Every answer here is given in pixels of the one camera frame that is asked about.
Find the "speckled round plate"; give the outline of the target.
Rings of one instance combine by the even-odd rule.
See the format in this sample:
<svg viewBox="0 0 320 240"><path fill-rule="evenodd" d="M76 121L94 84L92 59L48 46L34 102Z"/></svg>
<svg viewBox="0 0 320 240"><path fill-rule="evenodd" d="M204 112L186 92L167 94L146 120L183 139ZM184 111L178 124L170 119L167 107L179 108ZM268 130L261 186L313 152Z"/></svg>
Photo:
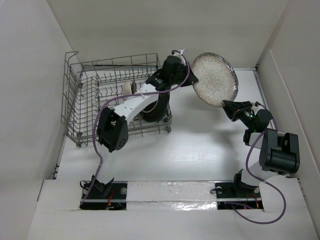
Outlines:
<svg viewBox="0 0 320 240"><path fill-rule="evenodd" d="M232 65L213 52L198 55L191 70L198 82L193 84L197 96L210 106L222 108L224 101L234 101L239 91L239 81Z"/></svg>

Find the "cream plate brown rim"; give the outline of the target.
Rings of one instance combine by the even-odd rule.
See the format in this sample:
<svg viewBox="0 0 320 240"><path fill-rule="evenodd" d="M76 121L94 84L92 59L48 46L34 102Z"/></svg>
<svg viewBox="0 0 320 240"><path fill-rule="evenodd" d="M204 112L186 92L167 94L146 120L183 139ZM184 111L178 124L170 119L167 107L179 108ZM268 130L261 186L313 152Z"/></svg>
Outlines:
<svg viewBox="0 0 320 240"><path fill-rule="evenodd" d="M161 93L157 101L152 102L140 112L142 119L148 123L160 122L167 111L169 101L170 94Z"/></svg>

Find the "cream divided dish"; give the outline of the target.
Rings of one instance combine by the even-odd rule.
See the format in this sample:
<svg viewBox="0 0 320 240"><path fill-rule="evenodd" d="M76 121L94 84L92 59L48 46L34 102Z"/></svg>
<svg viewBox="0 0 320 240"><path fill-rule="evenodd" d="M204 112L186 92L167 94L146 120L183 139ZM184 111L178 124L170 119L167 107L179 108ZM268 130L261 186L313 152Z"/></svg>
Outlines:
<svg viewBox="0 0 320 240"><path fill-rule="evenodd" d="M122 87L123 95L131 95L132 94L132 86L130 81L126 81Z"/></svg>

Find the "grey deer pattern plate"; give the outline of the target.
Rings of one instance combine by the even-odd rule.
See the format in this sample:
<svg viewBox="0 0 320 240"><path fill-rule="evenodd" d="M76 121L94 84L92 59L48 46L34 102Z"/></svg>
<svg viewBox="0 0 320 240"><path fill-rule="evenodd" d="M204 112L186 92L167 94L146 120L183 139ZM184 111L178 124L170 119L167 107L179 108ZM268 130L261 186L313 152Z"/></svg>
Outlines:
<svg viewBox="0 0 320 240"><path fill-rule="evenodd" d="M137 92L137 84L135 81L131 83L131 93L135 94Z"/></svg>

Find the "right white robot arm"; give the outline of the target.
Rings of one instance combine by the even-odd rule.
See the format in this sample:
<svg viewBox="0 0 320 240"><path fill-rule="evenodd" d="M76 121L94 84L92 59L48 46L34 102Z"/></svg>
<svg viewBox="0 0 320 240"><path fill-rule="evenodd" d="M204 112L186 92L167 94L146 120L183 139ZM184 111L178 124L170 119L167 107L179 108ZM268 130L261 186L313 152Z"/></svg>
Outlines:
<svg viewBox="0 0 320 240"><path fill-rule="evenodd" d="M260 184L276 175L291 175L300 168L299 137L293 133L281 133L268 128L274 118L264 106L257 112L259 102L223 101L228 118L240 120L247 129L243 141L250 146L245 168L235 174L231 191L237 197L253 192Z"/></svg>

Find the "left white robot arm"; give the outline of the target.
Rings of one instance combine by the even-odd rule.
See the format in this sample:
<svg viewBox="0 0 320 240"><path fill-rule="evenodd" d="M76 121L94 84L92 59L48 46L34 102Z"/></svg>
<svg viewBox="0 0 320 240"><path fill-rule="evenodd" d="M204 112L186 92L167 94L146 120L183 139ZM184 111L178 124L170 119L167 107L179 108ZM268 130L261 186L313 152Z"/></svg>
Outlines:
<svg viewBox="0 0 320 240"><path fill-rule="evenodd" d="M107 100L92 127L93 148L100 160L98 166L101 167L105 160L98 146L105 147L109 153L121 150L128 142L128 125L135 116L150 110L159 119L167 108L172 91L197 82L185 55L173 50L162 67L137 92Z"/></svg>

